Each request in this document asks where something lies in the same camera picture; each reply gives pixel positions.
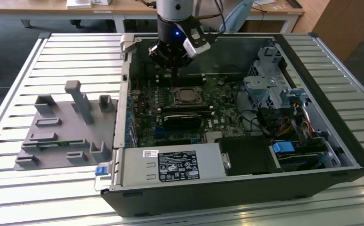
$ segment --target white label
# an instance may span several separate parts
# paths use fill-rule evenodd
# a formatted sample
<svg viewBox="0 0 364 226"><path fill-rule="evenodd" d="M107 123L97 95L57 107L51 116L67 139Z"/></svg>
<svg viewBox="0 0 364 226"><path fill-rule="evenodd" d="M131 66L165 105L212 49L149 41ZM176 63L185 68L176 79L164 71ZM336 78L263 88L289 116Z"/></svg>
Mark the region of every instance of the white label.
<svg viewBox="0 0 364 226"><path fill-rule="evenodd" d="M112 13L112 11L93 11L93 13Z"/></svg>
<svg viewBox="0 0 364 226"><path fill-rule="evenodd" d="M157 157L157 150L144 150L143 151L143 157Z"/></svg>

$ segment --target wooden desk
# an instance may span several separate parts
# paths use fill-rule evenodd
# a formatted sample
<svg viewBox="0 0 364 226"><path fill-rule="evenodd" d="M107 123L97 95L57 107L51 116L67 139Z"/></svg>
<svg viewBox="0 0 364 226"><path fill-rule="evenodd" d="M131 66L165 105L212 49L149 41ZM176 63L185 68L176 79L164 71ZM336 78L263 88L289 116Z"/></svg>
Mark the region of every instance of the wooden desk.
<svg viewBox="0 0 364 226"><path fill-rule="evenodd" d="M256 6L251 10L251 14L247 20L277 20L284 21L281 33L291 32L299 16L304 14L304 10L300 8L292 8L287 0L277 0L275 4ZM156 10L148 8L143 3L136 0L116 0L113 20L116 24L117 32L124 32L123 21L127 19L140 20L156 20Z"/></svg>
<svg viewBox="0 0 364 226"><path fill-rule="evenodd" d="M307 11L293 32L315 32L341 61L364 38L364 0L297 0Z"/></svg>
<svg viewBox="0 0 364 226"><path fill-rule="evenodd" d="M115 3L67 9L67 0L0 0L0 19L112 19Z"/></svg>

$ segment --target robotic arm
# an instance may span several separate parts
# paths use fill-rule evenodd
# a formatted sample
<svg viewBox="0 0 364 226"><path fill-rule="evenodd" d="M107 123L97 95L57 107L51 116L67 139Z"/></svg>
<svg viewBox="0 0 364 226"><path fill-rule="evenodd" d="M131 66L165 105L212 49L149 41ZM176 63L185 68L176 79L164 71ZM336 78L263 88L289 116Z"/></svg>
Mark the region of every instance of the robotic arm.
<svg viewBox="0 0 364 226"><path fill-rule="evenodd" d="M209 49L217 34L204 34L201 23L192 16L193 0L157 0L156 8L157 43L149 48L149 57L175 75Z"/></svg>
<svg viewBox="0 0 364 226"><path fill-rule="evenodd" d="M217 36L225 31L236 32L245 22L252 7L252 0L228 0L224 18L224 5L221 0L156 0L145 2L145 6L157 9L157 43L149 50L151 59L160 67L172 70L172 76L177 75L179 68L187 66L192 59L209 49ZM215 15L193 16L199 11L203 13L219 11ZM204 33L203 22L209 26L221 24L219 33Z"/></svg>

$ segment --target blue latch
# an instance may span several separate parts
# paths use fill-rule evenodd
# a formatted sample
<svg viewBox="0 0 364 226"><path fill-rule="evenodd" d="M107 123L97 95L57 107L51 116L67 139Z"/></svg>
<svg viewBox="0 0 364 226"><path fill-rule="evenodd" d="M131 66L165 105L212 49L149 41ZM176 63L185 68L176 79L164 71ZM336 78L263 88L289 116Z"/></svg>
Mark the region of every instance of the blue latch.
<svg viewBox="0 0 364 226"><path fill-rule="evenodd" d="M104 176L104 175L107 175L108 174L108 166L97 166L96 168L95 168L95 175L96 176Z"/></svg>
<svg viewBox="0 0 364 226"><path fill-rule="evenodd" d="M295 152L295 148L291 142L276 142L272 145L272 149L275 150L275 153L285 153L285 152Z"/></svg>

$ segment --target metal bracket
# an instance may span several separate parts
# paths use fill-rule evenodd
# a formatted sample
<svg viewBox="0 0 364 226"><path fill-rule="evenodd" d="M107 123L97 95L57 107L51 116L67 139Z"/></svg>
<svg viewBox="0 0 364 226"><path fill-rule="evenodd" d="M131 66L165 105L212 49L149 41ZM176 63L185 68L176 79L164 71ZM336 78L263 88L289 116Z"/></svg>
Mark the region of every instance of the metal bracket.
<svg viewBox="0 0 364 226"><path fill-rule="evenodd" d="M133 41L133 34L124 34L120 38L120 51L128 53L136 48Z"/></svg>

